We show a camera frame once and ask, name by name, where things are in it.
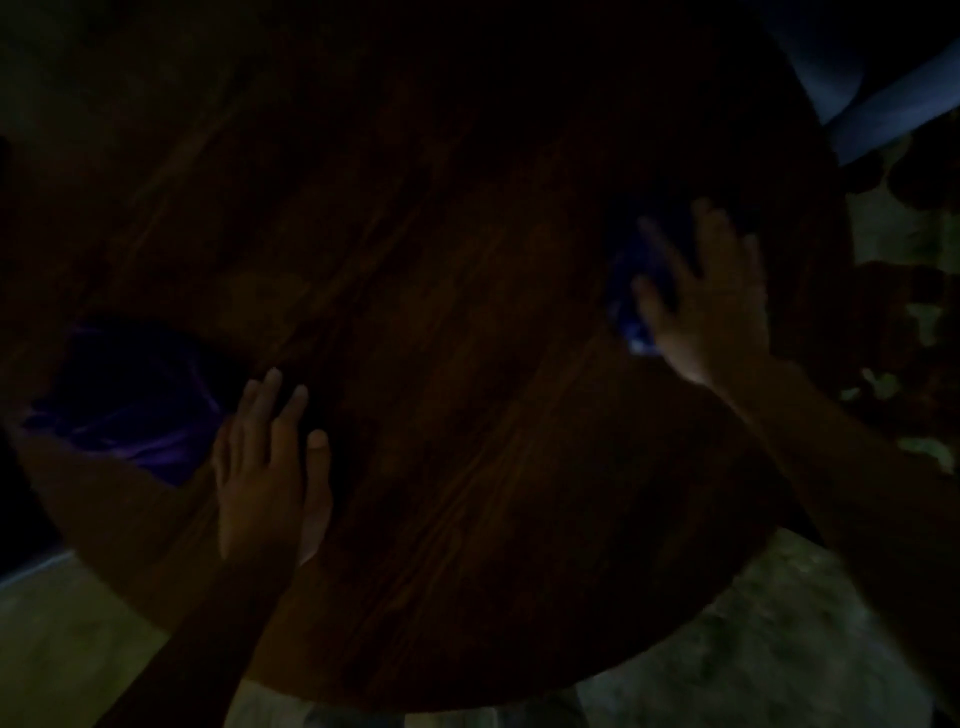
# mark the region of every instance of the human hand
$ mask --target human hand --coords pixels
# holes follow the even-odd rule
[[[289,549],[291,567],[295,559],[302,564],[317,553],[330,523],[329,443],[320,430],[307,438],[304,493],[297,425],[308,395],[298,386],[271,423],[282,381],[272,369],[262,383],[247,382],[213,446],[220,555],[228,562],[279,546]]]
[[[692,207],[703,277],[690,271],[656,223],[644,219],[640,228],[666,256],[680,304],[672,313],[643,277],[634,281],[634,295],[667,363],[684,379],[719,391],[769,354],[766,282],[756,237],[740,240],[730,217],[710,200]]]

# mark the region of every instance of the finger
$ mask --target finger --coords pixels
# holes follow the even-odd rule
[[[696,279],[686,264],[684,257],[680,255],[680,251],[677,250],[677,246],[667,240],[660,226],[650,218],[641,217],[637,222],[637,226],[666,258],[670,273],[673,274],[673,278],[677,282],[677,288],[683,293]]]
[[[217,430],[217,439],[213,441],[213,474],[217,481],[217,493],[230,480],[230,423],[232,416],[227,416],[224,423]]]
[[[657,336],[669,327],[673,314],[667,310],[660,291],[650,280],[638,276],[634,279],[633,288],[636,310],[647,322],[656,340]]]
[[[251,471],[267,460],[267,430],[274,413],[283,375],[274,367],[263,377],[250,410],[243,418],[243,470]]]
[[[306,440],[306,497],[300,533],[300,563],[312,559],[324,540],[333,513],[330,492],[330,444],[326,433],[314,430]]]
[[[297,425],[309,401],[306,387],[298,384],[274,423],[270,425],[271,467],[300,467],[300,443]]]
[[[704,264],[704,278],[732,276],[743,254],[740,239],[725,209],[715,208],[696,226],[697,248]]]
[[[760,239],[756,235],[746,235],[743,238],[743,249],[747,253],[747,281],[751,285],[763,288],[764,298],[767,290],[767,273],[763,266],[763,252],[760,250]]]
[[[253,403],[256,401],[256,393],[260,391],[260,382],[251,379],[243,389],[243,397],[237,404],[237,413],[233,417],[230,425],[230,434],[228,438],[230,450],[230,469],[231,473],[239,473],[243,465],[243,421],[250,412]]]

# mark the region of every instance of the floor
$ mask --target floor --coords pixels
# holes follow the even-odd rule
[[[956,114],[937,123],[960,140]],[[955,280],[958,209],[946,204],[955,198],[954,187],[939,192],[940,182],[904,187],[906,172],[891,181],[894,162],[911,149],[910,139],[901,140],[853,170],[861,175],[852,178],[856,191],[849,198],[857,262],[870,275],[881,261],[894,273],[923,265]],[[875,179],[872,169],[879,170]],[[914,182],[932,179],[921,172]],[[955,177],[944,184],[955,183]],[[921,199],[930,194],[940,204]],[[908,299],[897,306],[896,316],[907,322],[917,346],[935,351],[948,335],[944,321],[953,320],[952,312],[937,301]],[[878,353],[871,360],[876,364],[863,370],[862,386],[838,398],[851,408],[863,407],[861,414],[903,448],[935,457],[952,472],[958,440],[953,429],[938,429],[936,413],[912,429],[901,426],[903,418],[886,414],[928,394],[925,380],[905,376],[913,370],[891,356]],[[84,728],[150,659],[163,636],[67,556],[0,591],[0,640],[0,724]],[[577,690],[594,728],[925,728],[931,712],[928,694],[886,641],[836,558],[787,531],[696,620]],[[298,726],[309,709],[246,684],[228,726]],[[481,711],[408,716],[408,725],[493,723],[492,713]]]
[[[0,724],[33,728],[92,725],[164,639],[72,557],[0,593],[0,633]],[[931,710],[837,560],[789,531],[695,621],[578,692],[593,728],[925,728]],[[248,683],[228,728],[292,728],[309,708]]]

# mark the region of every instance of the purple cloth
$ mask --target purple cloth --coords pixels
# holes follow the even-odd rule
[[[73,331],[53,389],[24,427],[179,486],[209,455],[246,379],[229,360],[159,324],[90,321]]]

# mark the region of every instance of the wooden table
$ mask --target wooden table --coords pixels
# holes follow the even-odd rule
[[[787,490],[709,393],[605,321],[612,195],[756,211],[775,347],[825,387],[851,241],[784,59],[734,7],[170,3],[60,59],[9,134],[4,411],[90,312],[155,317],[321,404],[342,497],[251,677],[370,709],[559,688],[666,637]],[[81,557],[166,629],[216,568],[167,490],[21,439]]]

